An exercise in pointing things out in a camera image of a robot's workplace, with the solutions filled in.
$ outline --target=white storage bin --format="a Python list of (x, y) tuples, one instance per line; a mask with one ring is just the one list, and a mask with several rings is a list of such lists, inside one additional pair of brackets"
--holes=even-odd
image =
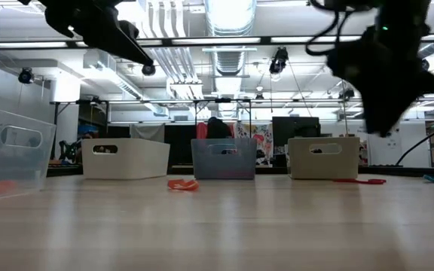
[(0, 111), (0, 197), (43, 188), (55, 129)]
[(358, 178), (359, 138), (302, 138), (288, 141), (294, 179)]
[(167, 175), (170, 145), (144, 139), (85, 139), (87, 179), (131, 180)]

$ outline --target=black cloth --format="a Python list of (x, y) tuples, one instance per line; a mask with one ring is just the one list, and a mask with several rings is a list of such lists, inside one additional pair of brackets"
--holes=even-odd
[(211, 117), (207, 124), (207, 139), (227, 139), (232, 137), (231, 128), (222, 120)]

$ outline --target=gray storage bin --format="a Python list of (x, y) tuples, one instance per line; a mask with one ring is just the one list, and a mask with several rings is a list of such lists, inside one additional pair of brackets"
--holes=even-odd
[(196, 179), (254, 179), (256, 139), (192, 139)]

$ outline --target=clear plastic container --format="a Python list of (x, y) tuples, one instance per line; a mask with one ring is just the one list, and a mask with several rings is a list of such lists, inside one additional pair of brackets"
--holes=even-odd
[(196, 179), (254, 179), (257, 140), (192, 139)]
[(56, 126), (0, 111), (0, 197), (43, 188)]

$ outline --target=wooden table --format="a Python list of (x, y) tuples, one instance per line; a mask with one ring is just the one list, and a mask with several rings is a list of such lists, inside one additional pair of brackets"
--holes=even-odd
[(434, 184), (387, 180), (50, 178), (0, 199), (0, 270), (434, 271)]

